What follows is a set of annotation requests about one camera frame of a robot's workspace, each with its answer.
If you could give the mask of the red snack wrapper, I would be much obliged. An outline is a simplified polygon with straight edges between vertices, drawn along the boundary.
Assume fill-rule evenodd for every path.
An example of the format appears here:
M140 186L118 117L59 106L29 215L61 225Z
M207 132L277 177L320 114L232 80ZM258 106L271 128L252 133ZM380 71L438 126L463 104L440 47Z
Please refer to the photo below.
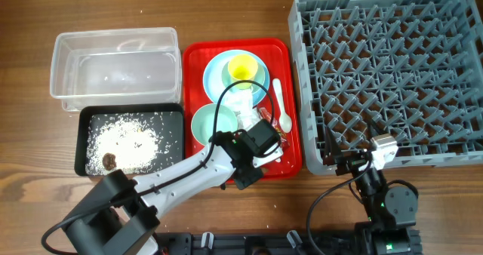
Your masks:
M257 111L261 118L266 119L268 122L271 122L272 114L265 107L260 107L257 109ZM281 129L281 126L276 118L273 119L272 126L277 130L281 138L281 147L283 149L288 148L290 146L290 143L288 141L287 134Z

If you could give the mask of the clear plastic storage bin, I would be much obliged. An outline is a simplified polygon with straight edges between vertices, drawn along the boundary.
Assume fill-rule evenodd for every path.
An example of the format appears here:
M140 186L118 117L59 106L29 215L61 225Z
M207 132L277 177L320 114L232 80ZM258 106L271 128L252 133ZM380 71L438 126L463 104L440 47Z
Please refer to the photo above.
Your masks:
M178 103L181 54L172 27L64 32L51 60L50 95L64 110Z

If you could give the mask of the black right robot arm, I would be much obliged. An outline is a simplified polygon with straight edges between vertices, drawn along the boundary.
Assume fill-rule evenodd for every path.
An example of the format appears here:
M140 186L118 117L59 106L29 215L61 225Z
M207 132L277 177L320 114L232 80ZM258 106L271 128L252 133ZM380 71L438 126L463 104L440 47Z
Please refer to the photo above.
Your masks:
M351 174L350 183L368 216L366 223L355 225L355 240L361 254L421 254L416 224L419 193L404 180L387 181L386 163L398 151L395 138L370 121L370 148L343 154L329 127L325 128L324 163L336 167L336 175Z

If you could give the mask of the light blue plate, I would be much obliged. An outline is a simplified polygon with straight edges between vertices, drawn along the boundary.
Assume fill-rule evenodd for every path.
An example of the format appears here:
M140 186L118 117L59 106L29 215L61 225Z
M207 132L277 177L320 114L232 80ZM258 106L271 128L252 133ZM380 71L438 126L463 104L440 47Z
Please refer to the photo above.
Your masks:
M211 61L207 64L204 70L203 87L208 98L213 103L216 103L218 101L220 95L225 89L221 79L223 66L228 63L235 55L238 54L250 54L257 60L258 63L263 66L265 71L265 82L263 83L263 86L265 87L265 89L269 89L269 70L266 64L257 55L244 50L228 50L216 55L213 59L211 59Z

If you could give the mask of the white napkin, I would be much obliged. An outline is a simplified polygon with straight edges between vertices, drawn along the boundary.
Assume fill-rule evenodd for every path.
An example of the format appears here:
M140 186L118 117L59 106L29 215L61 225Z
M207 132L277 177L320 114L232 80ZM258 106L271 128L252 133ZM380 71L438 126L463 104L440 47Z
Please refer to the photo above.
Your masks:
M239 129L248 131L261 119L254 106L254 98L250 90L235 93L228 91L223 96L223 105L235 113Z

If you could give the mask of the green rice bowl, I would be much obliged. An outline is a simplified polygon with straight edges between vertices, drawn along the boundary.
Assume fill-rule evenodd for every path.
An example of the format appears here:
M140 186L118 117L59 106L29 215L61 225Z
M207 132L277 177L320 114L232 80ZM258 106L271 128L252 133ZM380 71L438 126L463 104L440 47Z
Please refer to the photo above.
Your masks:
M192 118L192 135L197 142L206 146L213 134L216 103L204 105L197 110ZM217 114L217 131L233 132L238 130L238 120L235 113L221 105Z

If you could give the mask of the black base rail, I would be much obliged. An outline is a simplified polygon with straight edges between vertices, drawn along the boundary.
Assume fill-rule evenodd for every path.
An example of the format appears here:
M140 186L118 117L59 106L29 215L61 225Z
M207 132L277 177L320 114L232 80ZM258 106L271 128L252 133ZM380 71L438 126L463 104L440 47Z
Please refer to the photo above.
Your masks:
M292 230L286 234L213 234L158 233L155 237L159 254L316 254L306 235ZM351 231L321 232L313 236L318 249L325 254L423 254L417 230L387 235Z

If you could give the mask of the yellow plastic cup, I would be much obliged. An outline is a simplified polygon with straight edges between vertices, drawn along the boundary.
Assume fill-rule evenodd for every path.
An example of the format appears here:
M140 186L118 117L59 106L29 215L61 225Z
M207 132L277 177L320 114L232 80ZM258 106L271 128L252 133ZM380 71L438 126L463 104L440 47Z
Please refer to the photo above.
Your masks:
M257 60L250 54L235 55L228 62L228 72L232 82L253 81L259 69Z

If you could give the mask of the grey dishwasher rack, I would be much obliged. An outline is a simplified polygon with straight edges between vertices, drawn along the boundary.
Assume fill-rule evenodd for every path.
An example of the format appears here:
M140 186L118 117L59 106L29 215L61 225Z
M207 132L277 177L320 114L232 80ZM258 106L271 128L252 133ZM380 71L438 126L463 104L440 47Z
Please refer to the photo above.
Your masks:
M367 148L370 121L398 143L391 167L482 161L482 20L475 0L294 0L288 17L306 165L324 131Z

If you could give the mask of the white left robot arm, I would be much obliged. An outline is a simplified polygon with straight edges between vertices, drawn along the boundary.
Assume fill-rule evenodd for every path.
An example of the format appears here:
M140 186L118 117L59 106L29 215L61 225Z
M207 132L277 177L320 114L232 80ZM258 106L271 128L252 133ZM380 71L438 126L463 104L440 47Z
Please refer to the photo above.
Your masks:
M160 219L188 198L234 179L239 189L258 181L261 157L276 146L268 131L217 132L197 154L133 179L105 176L58 224L79 254L154 254Z

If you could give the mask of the dark brown food lump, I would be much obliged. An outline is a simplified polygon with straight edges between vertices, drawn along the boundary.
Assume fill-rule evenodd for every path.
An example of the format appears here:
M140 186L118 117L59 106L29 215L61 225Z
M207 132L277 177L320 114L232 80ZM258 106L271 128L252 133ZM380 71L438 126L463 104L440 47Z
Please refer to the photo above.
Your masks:
M111 171L116 168L115 155L112 153L106 153L102 158L102 164L107 171Z

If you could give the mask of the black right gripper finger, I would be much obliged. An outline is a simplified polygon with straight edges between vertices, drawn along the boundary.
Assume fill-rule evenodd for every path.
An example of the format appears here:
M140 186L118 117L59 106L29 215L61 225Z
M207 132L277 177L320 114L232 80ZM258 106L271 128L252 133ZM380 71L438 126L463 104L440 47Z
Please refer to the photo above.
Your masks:
M369 130L370 138L374 138L381 135L381 129L377 126L377 124L372 118L368 119L368 130Z
M325 129L325 149L324 149L324 163L339 163L342 158L337 141L329 128Z

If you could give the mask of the black plastic tray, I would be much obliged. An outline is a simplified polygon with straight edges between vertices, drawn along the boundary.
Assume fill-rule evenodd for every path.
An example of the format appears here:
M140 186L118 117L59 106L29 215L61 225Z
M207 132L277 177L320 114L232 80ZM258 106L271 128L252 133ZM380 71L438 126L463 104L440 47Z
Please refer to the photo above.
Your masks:
M80 112L75 173L150 174L185 157L184 111L177 103L89 106Z

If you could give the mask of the white plastic spoon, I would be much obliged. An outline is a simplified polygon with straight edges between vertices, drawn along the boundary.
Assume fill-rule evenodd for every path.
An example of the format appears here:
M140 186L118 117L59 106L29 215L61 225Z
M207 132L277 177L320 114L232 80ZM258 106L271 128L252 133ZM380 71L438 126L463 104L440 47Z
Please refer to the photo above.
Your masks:
M272 86L278 102L278 107L280 109L280 116L278 119L278 123L280 124L280 128L287 134L292 129L292 120L285 111L285 103L284 103L281 81L278 78L274 78L272 80Z

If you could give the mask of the red serving tray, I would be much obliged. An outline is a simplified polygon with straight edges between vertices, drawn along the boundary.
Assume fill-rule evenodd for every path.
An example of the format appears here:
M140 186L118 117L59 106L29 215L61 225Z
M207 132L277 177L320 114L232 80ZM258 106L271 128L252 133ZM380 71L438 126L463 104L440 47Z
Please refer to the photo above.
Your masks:
M203 85L205 70L214 70L220 73L222 66L215 67L215 58L223 63L227 60L220 55L225 51L242 50L252 53L265 67L265 85L269 89L269 96L274 98L275 93L271 82L277 78L281 82L285 111L290 116L293 125L286 135L289 146L283 149L281 161L272 161L265 164L267 172L264 180L280 180L296 175L302 167L302 151L300 147L300 134L297 126L296 106L294 99L294 85L291 74L290 57L287 46L277 38L255 38L229 41L205 41L190 45L183 52L183 106L185 110L185 156L199 152L203 145L198 143L191 131L192 117L195 112L212 102L207 89Z

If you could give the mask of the cooked white rice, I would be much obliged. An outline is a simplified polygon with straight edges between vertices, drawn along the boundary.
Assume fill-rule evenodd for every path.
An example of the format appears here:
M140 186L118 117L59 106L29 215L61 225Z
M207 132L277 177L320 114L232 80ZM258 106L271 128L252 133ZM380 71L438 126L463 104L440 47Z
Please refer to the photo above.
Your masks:
M93 115L88 126L85 173L103 176L114 170L149 174L183 159L181 112L134 112ZM107 171L102 158L115 155Z

